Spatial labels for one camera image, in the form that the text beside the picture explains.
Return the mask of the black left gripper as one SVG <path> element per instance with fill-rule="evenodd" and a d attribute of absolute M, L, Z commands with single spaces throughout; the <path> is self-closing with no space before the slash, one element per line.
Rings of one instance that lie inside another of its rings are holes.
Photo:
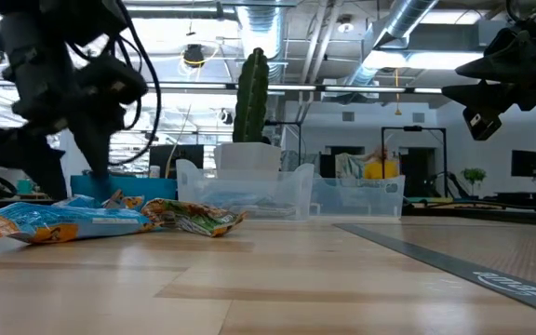
<path fill-rule="evenodd" d="M 26 120 L 22 135 L 51 135 L 69 128 L 97 181 L 108 179 L 111 136 L 125 126 L 126 65 L 98 56 L 74 68 L 67 46 L 86 45 L 127 28 L 118 13 L 10 13 L 5 15 L 5 79 L 19 99 L 12 112 Z"/>

